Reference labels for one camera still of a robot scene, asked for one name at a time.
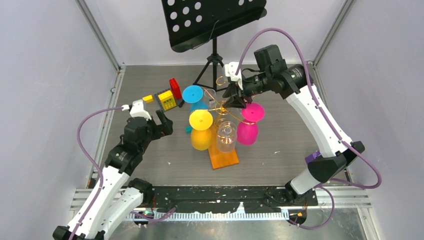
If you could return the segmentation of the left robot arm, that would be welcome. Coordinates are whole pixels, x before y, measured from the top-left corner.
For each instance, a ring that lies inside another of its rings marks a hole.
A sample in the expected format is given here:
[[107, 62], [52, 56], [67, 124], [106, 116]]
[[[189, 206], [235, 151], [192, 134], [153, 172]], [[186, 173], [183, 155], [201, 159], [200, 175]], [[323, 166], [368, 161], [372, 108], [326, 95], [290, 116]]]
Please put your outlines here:
[[136, 207], [154, 202], [151, 183], [130, 176], [143, 160], [149, 144], [173, 133], [173, 121], [162, 110], [153, 119], [132, 115], [127, 119], [120, 142], [109, 151], [99, 180], [78, 213], [66, 226], [57, 226], [55, 240], [108, 240]]

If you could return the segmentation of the blue plastic goblet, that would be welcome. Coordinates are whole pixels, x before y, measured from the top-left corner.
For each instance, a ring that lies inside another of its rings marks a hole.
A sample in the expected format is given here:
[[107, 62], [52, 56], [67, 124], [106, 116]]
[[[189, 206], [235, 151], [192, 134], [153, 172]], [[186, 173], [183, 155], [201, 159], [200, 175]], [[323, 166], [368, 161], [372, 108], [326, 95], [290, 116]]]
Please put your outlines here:
[[203, 97], [204, 90], [198, 85], [190, 85], [182, 92], [184, 102], [190, 104], [190, 112], [209, 109], [209, 105], [203, 101]]

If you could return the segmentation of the orange plastic goblet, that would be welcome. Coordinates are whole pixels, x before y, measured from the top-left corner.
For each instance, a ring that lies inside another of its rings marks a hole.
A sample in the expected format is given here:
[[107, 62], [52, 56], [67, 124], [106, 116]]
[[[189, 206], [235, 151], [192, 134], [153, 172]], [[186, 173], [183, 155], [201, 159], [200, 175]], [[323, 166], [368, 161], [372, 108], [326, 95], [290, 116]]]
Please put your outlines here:
[[212, 114], [206, 109], [194, 110], [189, 116], [189, 124], [192, 127], [190, 134], [191, 145], [198, 151], [207, 150], [212, 144], [211, 126]]

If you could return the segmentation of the clear stemless wine glass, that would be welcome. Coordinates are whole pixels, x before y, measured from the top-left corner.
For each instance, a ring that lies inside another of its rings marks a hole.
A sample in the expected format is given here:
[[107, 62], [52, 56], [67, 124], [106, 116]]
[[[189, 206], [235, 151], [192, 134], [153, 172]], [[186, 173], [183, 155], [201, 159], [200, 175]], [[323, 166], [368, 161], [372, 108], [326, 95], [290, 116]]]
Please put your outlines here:
[[231, 121], [219, 124], [216, 132], [216, 147], [222, 153], [230, 153], [236, 147], [237, 126]]

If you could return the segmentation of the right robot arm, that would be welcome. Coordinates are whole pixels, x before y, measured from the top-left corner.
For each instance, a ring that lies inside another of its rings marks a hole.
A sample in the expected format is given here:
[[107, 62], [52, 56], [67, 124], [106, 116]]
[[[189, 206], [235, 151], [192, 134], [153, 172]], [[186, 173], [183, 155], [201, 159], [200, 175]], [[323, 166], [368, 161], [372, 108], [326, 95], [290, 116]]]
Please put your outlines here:
[[299, 114], [318, 145], [320, 156], [285, 185], [282, 194], [291, 205], [299, 205], [306, 193], [349, 166], [365, 151], [361, 141], [352, 141], [319, 98], [315, 85], [308, 86], [310, 75], [301, 64], [288, 67], [277, 45], [254, 52], [258, 70], [250, 77], [237, 73], [238, 62], [223, 65], [229, 86], [223, 94], [225, 108], [246, 110], [252, 97], [268, 91], [279, 94]]

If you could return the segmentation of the pink plastic goblet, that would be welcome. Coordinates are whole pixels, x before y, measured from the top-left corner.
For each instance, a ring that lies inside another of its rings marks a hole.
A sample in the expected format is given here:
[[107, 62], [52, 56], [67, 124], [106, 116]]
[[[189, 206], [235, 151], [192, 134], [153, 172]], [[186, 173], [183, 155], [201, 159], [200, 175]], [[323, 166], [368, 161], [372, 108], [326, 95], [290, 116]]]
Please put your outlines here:
[[257, 125], [264, 116], [265, 110], [258, 103], [250, 103], [241, 110], [242, 121], [237, 126], [237, 141], [245, 146], [253, 145], [259, 134]]

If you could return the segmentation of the gold wine glass rack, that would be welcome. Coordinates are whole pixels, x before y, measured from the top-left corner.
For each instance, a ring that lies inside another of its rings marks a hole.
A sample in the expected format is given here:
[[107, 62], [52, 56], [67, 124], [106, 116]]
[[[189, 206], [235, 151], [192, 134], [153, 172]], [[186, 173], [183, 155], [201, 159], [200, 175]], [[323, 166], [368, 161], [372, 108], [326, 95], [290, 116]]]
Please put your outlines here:
[[215, 103], [209, 104], [209, 111], [217, 113], [217, 117], [214, 118], [213, 124], [210, 127], [212, 136], [215, 137], [215, 141], [212, 141], [211, 146], [208, 148], [211, 166], [214, 170], [233, 166], [240, 162], [236, 152], [236, 147], [232, 152], [229, 153], [220, 152], [217, 148], [217, 130], [220, 123], [226, 121], [233, 122], [236, 125], [237, 132], [237, 126], [239, 122], [242, 121], [242, 119], [231, 113], [229, 108], [222, 107], [224, 102], [224, 100], [218, 100], [216, 97]]

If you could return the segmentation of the small clear wine glass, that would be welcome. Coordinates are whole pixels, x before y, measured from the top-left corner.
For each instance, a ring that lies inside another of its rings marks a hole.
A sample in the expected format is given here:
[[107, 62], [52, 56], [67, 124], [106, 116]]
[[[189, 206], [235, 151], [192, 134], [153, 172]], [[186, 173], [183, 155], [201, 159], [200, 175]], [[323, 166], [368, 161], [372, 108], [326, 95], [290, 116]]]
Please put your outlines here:
[[216, 102], [216, 91], [211, 88], [204, 89], [204, 101], [207, 104], [214, 104]]

